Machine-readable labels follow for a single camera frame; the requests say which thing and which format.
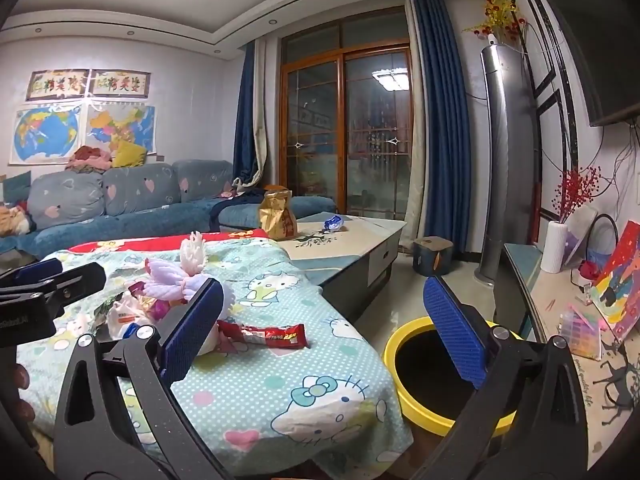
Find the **purple foil wrapper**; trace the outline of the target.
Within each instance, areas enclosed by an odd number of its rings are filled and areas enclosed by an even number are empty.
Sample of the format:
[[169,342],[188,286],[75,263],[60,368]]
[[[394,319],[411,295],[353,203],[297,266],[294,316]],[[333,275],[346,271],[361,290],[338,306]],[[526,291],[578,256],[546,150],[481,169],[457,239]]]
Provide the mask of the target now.
[[128,290],[134,298],[134,306],[151,322],[160,322],[171,309],[169,301],[146,296],[143,282],[135,282]]

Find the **red snack wrapper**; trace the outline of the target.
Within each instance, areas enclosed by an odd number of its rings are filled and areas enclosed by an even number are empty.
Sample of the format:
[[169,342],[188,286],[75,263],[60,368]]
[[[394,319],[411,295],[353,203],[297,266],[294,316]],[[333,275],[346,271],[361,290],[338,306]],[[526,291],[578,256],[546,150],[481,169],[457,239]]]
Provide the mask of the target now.
[[218,330],[232,341],[259,344],[267,348],[300,350],[308,347],[303,324],[286,327],[255,327],[218,321]]

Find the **white plastic snack bag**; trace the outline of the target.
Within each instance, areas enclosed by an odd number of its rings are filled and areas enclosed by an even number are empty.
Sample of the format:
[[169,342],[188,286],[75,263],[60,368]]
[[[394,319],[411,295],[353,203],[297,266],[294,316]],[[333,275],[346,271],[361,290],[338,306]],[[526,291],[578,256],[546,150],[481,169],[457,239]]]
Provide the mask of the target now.
[[96,332],[106,340],[122,339],[122,334],[130,323],[156,325],[134,306],[134,298],[128,289],[106,300],[95,311]]

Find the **yellow rimmed trash bin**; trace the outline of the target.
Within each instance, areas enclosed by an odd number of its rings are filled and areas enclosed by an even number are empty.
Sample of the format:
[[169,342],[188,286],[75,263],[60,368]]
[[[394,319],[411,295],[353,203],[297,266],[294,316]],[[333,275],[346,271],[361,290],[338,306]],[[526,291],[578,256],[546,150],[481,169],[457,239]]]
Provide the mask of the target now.
[[383,351],[402,414],[416,426],[445,437],[475,392],[462,379],[428,316],[393,332]]

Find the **orange plush toy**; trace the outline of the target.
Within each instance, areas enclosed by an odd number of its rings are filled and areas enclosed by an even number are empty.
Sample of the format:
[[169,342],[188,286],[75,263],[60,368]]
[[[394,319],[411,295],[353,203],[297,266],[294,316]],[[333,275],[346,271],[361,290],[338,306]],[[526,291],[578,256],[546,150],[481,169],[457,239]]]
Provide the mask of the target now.
[[29,216],[20,206],[0,206],[0,236],[19,236],[30,232]]

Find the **blue sectional sofa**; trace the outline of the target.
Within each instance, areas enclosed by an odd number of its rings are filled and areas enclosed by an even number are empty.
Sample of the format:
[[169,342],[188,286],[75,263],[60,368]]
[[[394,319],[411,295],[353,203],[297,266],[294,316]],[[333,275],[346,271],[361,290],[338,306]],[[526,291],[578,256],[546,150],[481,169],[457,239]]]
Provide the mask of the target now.
[[88,242],[259,228],[262,198],[224,196],[231,182],[230,162],[210,159],[45,174],[27,197],[35,229],[2,237],[1,250],[41,259]]

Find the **colourful bead box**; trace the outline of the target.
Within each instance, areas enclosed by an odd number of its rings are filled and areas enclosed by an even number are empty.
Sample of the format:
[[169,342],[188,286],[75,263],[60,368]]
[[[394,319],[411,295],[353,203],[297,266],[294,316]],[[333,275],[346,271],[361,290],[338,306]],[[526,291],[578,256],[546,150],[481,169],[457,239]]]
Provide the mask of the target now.
[[563,337],[574,356],[600,361],[602,338],[598,320],[582,313],[574,306],[567,306],[559,317],[558,333]]

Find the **TV cabinet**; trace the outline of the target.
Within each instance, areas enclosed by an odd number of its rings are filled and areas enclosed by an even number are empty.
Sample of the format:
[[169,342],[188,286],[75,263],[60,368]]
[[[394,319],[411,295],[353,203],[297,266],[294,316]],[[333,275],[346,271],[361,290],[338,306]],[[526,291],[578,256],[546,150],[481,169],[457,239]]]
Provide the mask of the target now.
[[639,477],[639,331],[622,342],[601,335],[598,360],[578,356],[560,334],[561,315],[578,311],[600,318],[570,272],[541,270],[534,246],[505,244],[495,278],[494,321],[523,338],[551,344],[573,359],[574,398],[584,404],[589,479]]

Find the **pink red clothes pile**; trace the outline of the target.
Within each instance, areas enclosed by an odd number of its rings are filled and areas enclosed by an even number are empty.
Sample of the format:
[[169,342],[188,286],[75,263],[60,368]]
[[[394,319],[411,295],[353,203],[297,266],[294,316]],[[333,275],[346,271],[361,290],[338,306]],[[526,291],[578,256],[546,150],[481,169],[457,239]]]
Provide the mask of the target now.
[[112,168],[112,156],[100,148],[83,145],[70,156],[65,169],[78,174],[104,174]]

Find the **world map poster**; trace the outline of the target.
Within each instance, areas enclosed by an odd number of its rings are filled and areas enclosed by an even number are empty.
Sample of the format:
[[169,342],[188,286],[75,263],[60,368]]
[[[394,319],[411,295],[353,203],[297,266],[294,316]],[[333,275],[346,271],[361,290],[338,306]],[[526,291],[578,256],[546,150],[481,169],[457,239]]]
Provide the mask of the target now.
[[41,104],[15,113],[9,164],[65,164],[79,148],[81,106]]

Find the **yellow cushion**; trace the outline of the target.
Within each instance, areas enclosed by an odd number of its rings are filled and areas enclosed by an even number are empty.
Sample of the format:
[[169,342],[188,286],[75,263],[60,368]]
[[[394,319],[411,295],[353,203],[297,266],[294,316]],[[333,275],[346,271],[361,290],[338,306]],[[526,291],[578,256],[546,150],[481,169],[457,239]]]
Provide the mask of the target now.
[[140,167],[144,164],[148,152],[143,146],[125,140],[113,142],[111,149],[113,168]]

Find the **colourful painting canvas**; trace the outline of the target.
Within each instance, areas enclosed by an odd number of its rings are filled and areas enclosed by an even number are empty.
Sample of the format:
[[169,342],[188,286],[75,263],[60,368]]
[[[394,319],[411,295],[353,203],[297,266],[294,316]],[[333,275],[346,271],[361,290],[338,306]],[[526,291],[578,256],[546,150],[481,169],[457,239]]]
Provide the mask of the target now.
[[628,221],[589,297],[621,344],[639,321],[639,225]]

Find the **China map poster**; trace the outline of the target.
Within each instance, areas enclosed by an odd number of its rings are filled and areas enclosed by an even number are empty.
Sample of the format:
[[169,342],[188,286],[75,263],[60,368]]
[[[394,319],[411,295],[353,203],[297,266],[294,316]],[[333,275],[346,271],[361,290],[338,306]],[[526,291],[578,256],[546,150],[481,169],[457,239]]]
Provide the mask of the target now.
[[88,105],[85,144],[114,153],[120,141],[155,152],[156,108],[142,102],[96,101]]

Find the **white ribbed vase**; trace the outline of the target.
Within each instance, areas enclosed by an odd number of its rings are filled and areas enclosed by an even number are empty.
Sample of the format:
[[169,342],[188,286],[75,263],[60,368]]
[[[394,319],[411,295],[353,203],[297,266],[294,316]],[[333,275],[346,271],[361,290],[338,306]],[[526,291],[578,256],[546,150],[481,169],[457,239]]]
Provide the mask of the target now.
[[550,274],[560,272],[564,259],[567,234],[566,224],[556,221],[549,222],[540,263],[541,271]]

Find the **left calligraphy banner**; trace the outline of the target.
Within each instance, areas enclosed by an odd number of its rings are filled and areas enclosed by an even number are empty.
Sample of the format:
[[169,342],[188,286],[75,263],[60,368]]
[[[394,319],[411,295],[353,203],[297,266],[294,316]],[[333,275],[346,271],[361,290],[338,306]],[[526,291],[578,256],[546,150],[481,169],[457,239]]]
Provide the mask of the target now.
[[89,76],[88,68],[37,70],[30,76],[25,100],[32,102],[81,99],[86,94]]

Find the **calligraphy banner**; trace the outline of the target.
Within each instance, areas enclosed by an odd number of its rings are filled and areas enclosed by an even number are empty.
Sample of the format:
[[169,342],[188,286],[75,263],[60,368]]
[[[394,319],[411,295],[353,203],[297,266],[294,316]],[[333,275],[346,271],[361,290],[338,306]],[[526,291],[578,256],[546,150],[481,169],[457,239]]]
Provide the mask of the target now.
[[86,94],[89,76],[88,68],[37,70],[30,76],[25,100],[32,102],[81,99]]
[[93,70],[89,92],[101,98],[147,99],[151,74],[140,70]]

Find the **small dark stool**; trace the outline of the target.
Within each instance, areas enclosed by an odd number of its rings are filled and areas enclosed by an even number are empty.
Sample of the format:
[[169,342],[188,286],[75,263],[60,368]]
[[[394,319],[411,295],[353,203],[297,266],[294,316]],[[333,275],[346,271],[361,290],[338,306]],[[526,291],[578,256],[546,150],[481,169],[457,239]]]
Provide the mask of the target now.
[[417,238],[412,243],[412,267],[417,274],[446,275],[452,266],[454,244],[439,236]]

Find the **right calligraphy banner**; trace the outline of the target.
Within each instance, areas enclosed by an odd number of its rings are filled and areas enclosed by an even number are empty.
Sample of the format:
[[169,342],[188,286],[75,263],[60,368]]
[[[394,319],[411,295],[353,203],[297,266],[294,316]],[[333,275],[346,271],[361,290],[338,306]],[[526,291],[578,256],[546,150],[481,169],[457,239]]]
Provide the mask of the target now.
[[151,74],[140,70],[93,70],[89,92],[101,98],[147,99]]

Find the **grey tower air conditioner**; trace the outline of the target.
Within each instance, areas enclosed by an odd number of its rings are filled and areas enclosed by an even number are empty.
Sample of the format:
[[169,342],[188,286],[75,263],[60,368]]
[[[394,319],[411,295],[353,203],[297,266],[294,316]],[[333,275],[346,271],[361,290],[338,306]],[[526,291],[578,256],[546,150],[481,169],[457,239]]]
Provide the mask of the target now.
[[489,118],[486,228],[476,278],[494,286],[503,245],[528,240],[535,186],[533,92],[521,55],[506,44],[480,52]]

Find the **red cloth under blanket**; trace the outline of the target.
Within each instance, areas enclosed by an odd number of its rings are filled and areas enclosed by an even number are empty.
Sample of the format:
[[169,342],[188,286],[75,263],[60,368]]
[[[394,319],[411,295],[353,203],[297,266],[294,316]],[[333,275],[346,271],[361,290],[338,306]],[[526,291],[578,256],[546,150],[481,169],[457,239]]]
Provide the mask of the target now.
[[[267,233],[262,229],[248,230],[232,233],[204,233],[202,240],[205,243],[223,242],[224,240],[252,240],[253,238],[265,238]],[[167,252],[168,250],[179,249],[184,240],[188,240],[187,235],[173,235],[163,237],[128,238],[128,240],[101,240],[100,242],[90,242],[79,244],[68,248],[74,254],[91,254],[92,252]]]

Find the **left blue curtain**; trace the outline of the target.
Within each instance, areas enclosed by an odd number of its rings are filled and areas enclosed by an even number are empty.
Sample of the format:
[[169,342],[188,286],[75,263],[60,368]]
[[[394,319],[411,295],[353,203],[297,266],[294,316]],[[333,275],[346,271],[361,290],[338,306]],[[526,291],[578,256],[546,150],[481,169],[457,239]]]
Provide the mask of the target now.
[[243,69],[240,80],[238,107],[236,108],[233,148],[234,186],[248,185],[256,169],[254,141],[254,75],[255,43],[244,48]]

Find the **blue curtain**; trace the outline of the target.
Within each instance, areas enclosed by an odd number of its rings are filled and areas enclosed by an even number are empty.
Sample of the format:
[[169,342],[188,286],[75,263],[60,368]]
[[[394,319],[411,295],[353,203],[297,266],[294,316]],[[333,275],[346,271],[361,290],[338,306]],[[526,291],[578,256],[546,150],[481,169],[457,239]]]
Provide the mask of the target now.
[[248,185],[256,169],[254,141],[254,75],[255,43],[244,48],[243,69],[240,80],[238,107],[236,108],[233,148],[234,186]]
[[466,251],[471,219],[471,125],[463,67],[445,0],[411,0],[427,111],[424,233]]

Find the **grey coffee table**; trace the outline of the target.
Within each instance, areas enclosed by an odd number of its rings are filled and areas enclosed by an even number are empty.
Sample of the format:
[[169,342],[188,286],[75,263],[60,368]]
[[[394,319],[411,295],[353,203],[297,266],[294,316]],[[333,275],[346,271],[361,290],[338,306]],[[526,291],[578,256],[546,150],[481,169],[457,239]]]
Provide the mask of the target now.
[[298,237],[279,246],[308,281],[349,322],[356,322],[392,274],[405,222],[344,214],[335,233],[322,231],[332,214],[319,212],[297,221]]

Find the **brown paper bag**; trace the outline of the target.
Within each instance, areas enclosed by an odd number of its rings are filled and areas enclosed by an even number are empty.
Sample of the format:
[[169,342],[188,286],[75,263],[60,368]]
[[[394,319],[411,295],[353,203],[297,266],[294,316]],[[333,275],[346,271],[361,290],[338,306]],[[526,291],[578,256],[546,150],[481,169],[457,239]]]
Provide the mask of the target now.
[[272,239],[292,240],[297,235],[297,220],[291,208],[292,192],[265,192],[258,208],[260,228]]

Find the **blue crumpled wrapper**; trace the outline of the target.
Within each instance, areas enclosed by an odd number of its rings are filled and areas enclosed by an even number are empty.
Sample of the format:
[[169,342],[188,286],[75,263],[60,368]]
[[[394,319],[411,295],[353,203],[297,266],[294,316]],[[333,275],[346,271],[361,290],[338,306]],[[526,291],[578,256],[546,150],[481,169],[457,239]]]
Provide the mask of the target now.
[[336,233],[344,228],[345,219],[339,214],[334,214],[329,219],[323,221],[323,233]]

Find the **right blue curtain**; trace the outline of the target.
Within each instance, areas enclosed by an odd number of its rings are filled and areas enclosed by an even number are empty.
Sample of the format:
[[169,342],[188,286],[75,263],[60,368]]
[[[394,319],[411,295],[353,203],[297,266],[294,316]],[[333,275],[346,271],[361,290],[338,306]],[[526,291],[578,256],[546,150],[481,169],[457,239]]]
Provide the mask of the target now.
[[445,0],[411,0],[427,111],[424,233],[466,251],[471,219],[471,125],[463,67]]

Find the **wooden glass sliding door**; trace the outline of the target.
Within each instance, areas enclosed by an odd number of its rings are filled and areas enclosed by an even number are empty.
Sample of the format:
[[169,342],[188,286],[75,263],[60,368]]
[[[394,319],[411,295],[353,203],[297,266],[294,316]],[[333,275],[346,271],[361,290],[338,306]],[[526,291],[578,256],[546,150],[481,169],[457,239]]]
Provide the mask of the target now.
[[278,179],[338,211],[401,220],[413,105],[400,6],[338,18],[281,41]]

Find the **yellow artificial flowers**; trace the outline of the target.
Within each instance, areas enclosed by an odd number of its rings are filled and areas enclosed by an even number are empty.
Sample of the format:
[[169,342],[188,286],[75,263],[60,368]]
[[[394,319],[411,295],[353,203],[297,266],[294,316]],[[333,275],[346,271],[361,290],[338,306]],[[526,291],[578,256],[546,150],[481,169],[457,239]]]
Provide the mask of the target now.
[[515,47],[521,41],[521,32],[527,20],[513,0],[484,0],[483,12],[483,21],[466,28],[464,32],[470,32],[478,39],[489,40],[489,37],[494,37],[500,44],[510,47]]

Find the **wall mounted television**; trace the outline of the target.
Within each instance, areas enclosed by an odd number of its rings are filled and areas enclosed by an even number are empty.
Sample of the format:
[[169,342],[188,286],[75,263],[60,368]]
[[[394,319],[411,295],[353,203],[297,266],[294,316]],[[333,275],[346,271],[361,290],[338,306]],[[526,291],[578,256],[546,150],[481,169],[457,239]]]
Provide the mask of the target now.
[[547,0],[576,65],[589,122],[639,116],[639,0]]

